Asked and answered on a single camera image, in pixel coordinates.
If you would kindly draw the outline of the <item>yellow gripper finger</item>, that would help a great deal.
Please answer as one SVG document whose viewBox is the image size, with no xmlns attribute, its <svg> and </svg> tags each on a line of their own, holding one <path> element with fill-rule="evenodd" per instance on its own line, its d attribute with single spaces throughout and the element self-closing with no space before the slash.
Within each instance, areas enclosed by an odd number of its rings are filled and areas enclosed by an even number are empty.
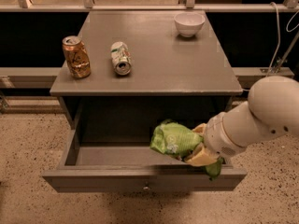
<svg viewBox="0 0 299 224">
<path fill-rule="evenodd" d="M 192 131 L 203 136 L 205 134 L 205 129 L 206 129 L 206 124 L 201 123 L 201 124 L 197 125 L 195 128 L 193 128 Z"/>
<path fill-rule="evenodd" d="M 191 166 L 200 167 L 215 163 L 218 157 L 217 153 L 209 150 L 203 143 L 200 143 L 184 161 Z"/>
</svg>

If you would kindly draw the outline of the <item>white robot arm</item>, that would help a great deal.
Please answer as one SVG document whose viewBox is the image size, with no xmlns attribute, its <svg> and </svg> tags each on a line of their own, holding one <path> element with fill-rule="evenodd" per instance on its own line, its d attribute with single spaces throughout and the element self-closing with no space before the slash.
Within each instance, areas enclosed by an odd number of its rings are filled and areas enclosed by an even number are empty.
<svg viewBox="0 0 299 224">
<path fill-rule="evenodd" d="M 185 161 L 195 167 L 206 166 L 287 133 L 299 135 L 299 82 L 265 77 L 252 85 L 246 102 L 208 121 L 203 142 Z"/>
</svg>

